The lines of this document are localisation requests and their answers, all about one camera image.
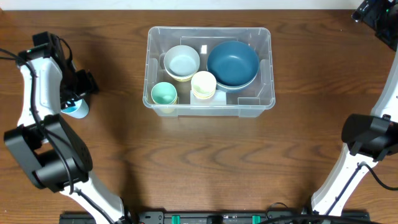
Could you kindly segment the light blue cup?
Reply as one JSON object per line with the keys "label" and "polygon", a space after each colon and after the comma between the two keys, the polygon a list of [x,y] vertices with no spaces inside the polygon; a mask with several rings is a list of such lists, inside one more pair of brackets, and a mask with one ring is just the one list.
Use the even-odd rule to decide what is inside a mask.
{"label": "light blue cup", "polygon": [[88,115],[90,108],[84,99],[75,102],[74,106],[61,110],[62,113],[76,119],[82,119]]}

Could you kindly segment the green cup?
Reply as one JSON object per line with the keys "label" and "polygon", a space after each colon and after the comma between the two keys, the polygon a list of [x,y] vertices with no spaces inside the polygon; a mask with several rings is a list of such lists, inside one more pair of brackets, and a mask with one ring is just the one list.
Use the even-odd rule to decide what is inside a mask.
{"label": "green cup", "polygon": [[169,82],[160,82],[152,88],[151,98],[155,104],[171,105],[177,102],[177,90]]}

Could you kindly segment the white small bowl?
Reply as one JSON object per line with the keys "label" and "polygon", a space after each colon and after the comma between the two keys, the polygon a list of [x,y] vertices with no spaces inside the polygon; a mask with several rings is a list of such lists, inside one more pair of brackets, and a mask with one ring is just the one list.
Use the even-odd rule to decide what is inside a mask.
{"label": "white small bowl", "polygon": [[188,67],[180,67],[180,68],[166,68],[165,71],[167,72],[168,75],[176,75],[176,76],[187,76],[191,74],[195,74],[197,70],[194,68],[188,68]]}

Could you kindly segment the light grey small bowl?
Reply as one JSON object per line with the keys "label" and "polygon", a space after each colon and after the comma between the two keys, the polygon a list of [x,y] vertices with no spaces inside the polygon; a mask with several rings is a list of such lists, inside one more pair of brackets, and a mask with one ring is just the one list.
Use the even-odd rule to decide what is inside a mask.
{"label": "light grey small bowl", "polygon": [[190,46],[177,45],[165,54],[164,67],[167,73],[175,77],[187,77],[199,70],[200,56]]}

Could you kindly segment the cream cup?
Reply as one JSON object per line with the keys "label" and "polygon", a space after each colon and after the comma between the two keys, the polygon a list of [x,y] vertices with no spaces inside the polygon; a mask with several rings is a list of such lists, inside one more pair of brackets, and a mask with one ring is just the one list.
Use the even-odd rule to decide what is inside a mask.
{"label": "cream cup", "polygon": [[191,87],[195,93],[208,96],[216,90],[216,78],[207,71],[197,72],[191,79]]}

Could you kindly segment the dark blue bowl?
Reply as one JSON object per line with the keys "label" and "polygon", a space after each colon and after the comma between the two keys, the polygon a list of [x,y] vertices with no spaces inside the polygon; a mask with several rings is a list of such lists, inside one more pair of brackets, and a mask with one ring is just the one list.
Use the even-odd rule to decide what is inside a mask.
{"label": "dark blue bowl", "polygon": [[217,89],[221,90],[223,92],[226,92],[226,93],[238,93],[240,91],[245,90],[246,87],[241,87],[241,86],[221,86],[221,85],[218,85]]}
{"label": "dark blue bowl", "polygon": [[256,75],[260,69],[257,53],[248,44],[230,40],[218,44],[210,52],[206,68],[210,73],[245,73]]}

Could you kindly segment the yellow cup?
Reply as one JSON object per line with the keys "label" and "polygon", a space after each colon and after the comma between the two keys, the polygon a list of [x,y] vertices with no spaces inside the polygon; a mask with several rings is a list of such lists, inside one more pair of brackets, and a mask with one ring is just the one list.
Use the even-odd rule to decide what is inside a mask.
{"label": "yellow cup", "polygon": [[161,106],[161,112],[169,114],[175,111],[175,108],[173,108],[172,105],[176,105],[177,100],[177,96],[175,98],[172,98],[171,96],[163,96],[157,99],[155,103]]}
{"label": "yellow cup", "polygon": [[212,91],[211,93],[202,94],[202,93],[199,93],[199,92],[197,92],[197,91],[192,91],[193,95],[194,95],[196,98],[201,99],[201,100],[206,100],[206,99],[211,98],[211,97],[215,94],[215,92],[216,92],[216,91],[214,90],[214,91]]}

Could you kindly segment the yellow small bowl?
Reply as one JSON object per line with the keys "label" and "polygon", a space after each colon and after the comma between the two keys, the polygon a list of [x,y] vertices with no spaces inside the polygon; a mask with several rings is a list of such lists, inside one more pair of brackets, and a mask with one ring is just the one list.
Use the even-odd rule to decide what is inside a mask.
{"label": "yellow small bowl", "polygon": [[170,76],[171,76],[174,80],[176,80],[176,81],[178,81],[178,82],[187,82],[187,81],[190,81],[190,80],[192,79],[193,74],[187,75],[187,76],[176,76],[176,75],[170,74]]}

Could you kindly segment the beige large bowl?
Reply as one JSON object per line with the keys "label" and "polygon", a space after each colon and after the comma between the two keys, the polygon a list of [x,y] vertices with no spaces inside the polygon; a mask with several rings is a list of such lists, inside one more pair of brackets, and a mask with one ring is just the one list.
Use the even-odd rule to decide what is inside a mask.
{"label": "beige large bowl", "polygon": [[245,73],[213,73],[216,89],[224,92],[239,92],[249,87],[256,79],[256,75]]}

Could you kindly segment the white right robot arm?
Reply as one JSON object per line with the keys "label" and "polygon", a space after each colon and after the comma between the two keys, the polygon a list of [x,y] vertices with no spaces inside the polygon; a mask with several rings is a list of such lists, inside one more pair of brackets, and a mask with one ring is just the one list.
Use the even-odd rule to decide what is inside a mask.
{"label": "white right robot arm", "polygon": [[[375,31],[376,37],[397,50],[397,1],[366,0],[352,14]],[[352,114],[343,126],[341,154],[323,185],[311,197],[316,215],[340,216],[367,172],[386,156],[397,153],[397,61],[369,115]]]}

